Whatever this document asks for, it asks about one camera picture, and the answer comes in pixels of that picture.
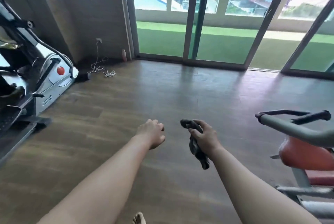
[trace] exercise bike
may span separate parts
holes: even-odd
[[[34,23],[0,0],[0,164],[49,118],[38,115],[78,77],[64,54],[41,41]]]
[[[298,116],[285,121],[273,115]],[[328,111],[310,113],[275,110],[255,115],[259,122],[285,133],[285,141],[273,159],[291,167],[299,187],[276,186],[281,193],[303,206],[319,219],[334,219],[334,203],[305,201],[301,196],[334,199],[334,129],[320,132],[302,125],[316,120],[330,120]]]

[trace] person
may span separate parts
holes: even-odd
[[[203,133],[189,129],[214,163],[243,224],[319,224],[287,196],[258,178],[220,144],[216,131],[195,120]],[[150,149],[164,142],[164,125],[148,120],[136,135],[98,169],[79,183],[38,224],[113,224],[123,209],[141,162]],[[146,224],[138,213],[134,224]]]

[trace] black object in hand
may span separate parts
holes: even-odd
[[[182,119],[181,125],[186,129],[192,128],[196,129],[200,133],[203,133],[202,128],[198,124],[196,124],[194,120]],[[191,153],[201,162],[202,168],[204,170],[207,170],[210,167],[209,159],[206,154],[204,154],[203,151],[199,148],[197,140],[192,135],[190,135],[189,148]]]

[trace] hand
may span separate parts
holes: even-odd
[[[202,120],[194,119],[194,121],[202,127],[203,133],[191,128],[189,132],[195,137],[201,150],[210,157],[213,150],[222,147],[217,138],[217,132]]]
[[[159,124],[156,119],[153,121],[149,119],[145,124],[138,127],[135,137],[147,141],[150,149],[154,149],[165,141],[164,130],[163,124]]]

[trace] elliptical pedal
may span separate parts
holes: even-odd
[[[21,108],[11,105],[7,105],[0,110],[0,138],[10,129],[21,113]]]

